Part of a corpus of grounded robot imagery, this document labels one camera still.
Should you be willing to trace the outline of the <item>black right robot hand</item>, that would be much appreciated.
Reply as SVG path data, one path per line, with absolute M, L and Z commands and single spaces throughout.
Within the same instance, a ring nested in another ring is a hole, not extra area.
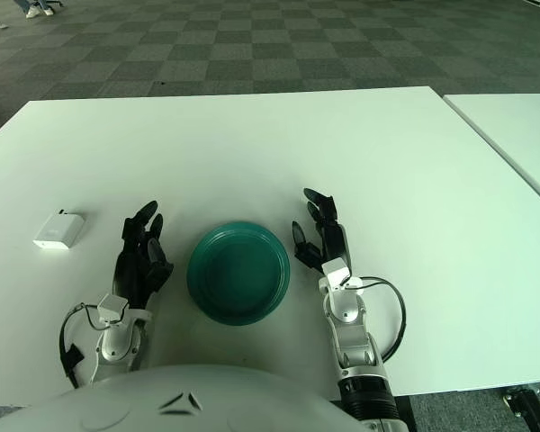
M 352 279 L 352 260 L 344 226 L 338 222 L 333 196 L 304 188 L 307 210 L 319 234 L 320 247 L 308 241 L 302 226 L 292 222 L 294 256 L 305 266 L 321 274 L 319 288 L 324 292 L 346 288 Z

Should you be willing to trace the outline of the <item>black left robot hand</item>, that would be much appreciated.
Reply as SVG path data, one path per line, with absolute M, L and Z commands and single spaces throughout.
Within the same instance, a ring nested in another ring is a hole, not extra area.
M 112 278 L 112 294 L 124 298 L 135 310 L 145 310 L 174 271 L 160 244 L 163 216 L 158 202 L 150 201 L 126 218 L 121 232 L 122 250 Z

